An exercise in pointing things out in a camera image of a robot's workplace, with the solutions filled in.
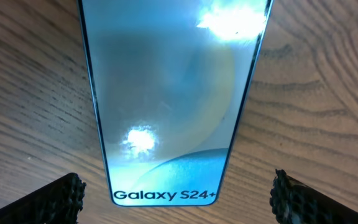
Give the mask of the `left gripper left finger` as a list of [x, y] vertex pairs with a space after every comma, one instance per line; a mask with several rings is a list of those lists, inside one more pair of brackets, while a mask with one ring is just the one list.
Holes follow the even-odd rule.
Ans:
[[0, 208], [0, 224], [77, 224], [86, 183], [69, 173]]

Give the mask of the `blue Galaxy S24+ smartphone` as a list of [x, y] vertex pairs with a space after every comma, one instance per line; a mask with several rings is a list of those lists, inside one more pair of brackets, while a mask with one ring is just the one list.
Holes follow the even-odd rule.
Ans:
[[112, 202], [216, 202], [272, 1], [77, 5]]

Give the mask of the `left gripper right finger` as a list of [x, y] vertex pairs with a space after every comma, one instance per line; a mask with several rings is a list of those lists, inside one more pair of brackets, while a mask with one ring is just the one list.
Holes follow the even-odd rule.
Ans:
[[280, 224], [358, 224], [358, 212], [276, 170], [269, 204]]

